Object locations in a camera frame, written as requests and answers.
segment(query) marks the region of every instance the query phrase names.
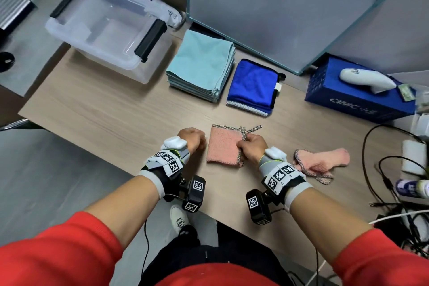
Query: sneaker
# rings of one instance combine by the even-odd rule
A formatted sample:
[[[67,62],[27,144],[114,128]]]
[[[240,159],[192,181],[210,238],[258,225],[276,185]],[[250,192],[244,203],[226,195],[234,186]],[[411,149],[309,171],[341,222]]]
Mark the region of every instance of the sneaker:
[[[179,235],[180,230],[183,226],[189,225],[189,219],[182,211],[179,205],[173,205],[170,209],[170,219],[173,225],[174,231]]]

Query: cimc logo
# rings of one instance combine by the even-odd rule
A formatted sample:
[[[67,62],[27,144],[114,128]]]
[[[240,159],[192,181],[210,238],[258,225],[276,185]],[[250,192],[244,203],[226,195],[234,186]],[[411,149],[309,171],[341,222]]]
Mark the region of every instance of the cimc logo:
[[[342,101],[339,99],[330,99],[330,101],[332,103],[340,104],[340,105],[345,106],[345,107],[350,107],[352,109],[359,110],[359,111],[365,112],[367,114],[376,114],[377,113],[377,111],[375,111],[375,110],[370,110],[366,107],[361,107],[360,105],[357,105],[357,104],[347,103],[346,101]]]

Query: corrugated metal panel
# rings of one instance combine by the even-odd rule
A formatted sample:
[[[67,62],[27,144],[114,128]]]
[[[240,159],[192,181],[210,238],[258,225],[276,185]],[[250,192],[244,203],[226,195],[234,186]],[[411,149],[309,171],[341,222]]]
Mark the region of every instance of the corrugated metal panel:
[[[0,28],[5,30],[29,3],[30,0],[0,0]]]

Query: stack of teal cloths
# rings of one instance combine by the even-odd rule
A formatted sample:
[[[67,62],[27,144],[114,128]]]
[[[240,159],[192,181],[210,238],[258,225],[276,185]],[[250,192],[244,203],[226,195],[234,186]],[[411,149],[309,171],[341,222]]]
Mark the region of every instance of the stack of teal cloths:
[[[168,82],[216,103],[231,72],[235,51],[232,42],[187,30],[167,68]]]

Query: black pants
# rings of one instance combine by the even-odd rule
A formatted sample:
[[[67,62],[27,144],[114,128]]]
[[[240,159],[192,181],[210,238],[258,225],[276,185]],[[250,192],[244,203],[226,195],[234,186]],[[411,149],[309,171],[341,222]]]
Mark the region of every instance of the black pants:
[[[233,263],[257,272],[281,286],[292,282],[266,246],[218,222],[219,246],[201,245],[196,230],[186,225],[143,272],[139,286],[153,286],[172,273],[209,262]]]

